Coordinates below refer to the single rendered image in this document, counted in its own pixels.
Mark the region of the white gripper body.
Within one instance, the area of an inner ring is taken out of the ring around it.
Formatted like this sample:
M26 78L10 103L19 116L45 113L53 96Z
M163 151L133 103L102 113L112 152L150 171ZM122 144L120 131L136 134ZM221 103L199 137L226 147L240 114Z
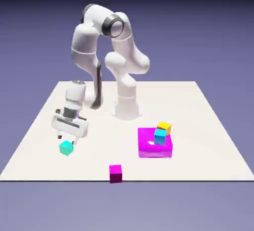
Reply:
M88 132L88 121L82 117L70 119L55 113L52 119L52 127L57 131L63 131L75 137L86 137Z

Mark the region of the small turquoise cube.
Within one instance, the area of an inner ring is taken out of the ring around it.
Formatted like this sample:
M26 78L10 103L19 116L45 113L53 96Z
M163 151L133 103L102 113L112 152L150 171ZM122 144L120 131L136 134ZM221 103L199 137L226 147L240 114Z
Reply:
M59 145L59 149L60 153L68 156L70 153L73 152L73 143L66 140Z

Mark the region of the small magenta cube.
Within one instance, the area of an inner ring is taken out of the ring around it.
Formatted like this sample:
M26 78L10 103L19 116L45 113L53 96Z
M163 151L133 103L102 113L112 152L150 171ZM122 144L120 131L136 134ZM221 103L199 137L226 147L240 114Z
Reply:
M120 183L123 181L123 173L121 165L109 166L110 183Z

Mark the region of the small blue cube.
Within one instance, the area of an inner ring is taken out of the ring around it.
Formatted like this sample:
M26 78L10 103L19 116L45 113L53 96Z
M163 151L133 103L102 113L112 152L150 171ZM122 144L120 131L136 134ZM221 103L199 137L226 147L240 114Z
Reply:
M167 131L164 129L155 129L154 132L154 144L156 145L165 145L166 141L166 136L167 136Z

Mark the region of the small yellow cube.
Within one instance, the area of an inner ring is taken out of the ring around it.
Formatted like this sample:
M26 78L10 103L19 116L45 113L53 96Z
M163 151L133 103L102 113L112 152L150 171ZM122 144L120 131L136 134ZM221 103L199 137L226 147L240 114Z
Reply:
M165 130L167 132L167 135L171 134L171 127L171 124L163 121L157 125L157 129Z

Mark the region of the large magenta box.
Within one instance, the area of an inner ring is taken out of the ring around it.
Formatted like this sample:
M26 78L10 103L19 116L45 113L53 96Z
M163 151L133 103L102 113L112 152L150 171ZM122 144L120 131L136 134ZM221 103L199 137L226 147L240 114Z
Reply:
M156 128L138 128L138 155L140 158L171 158L173 143L171 136L166 136L165 145L154 144Z

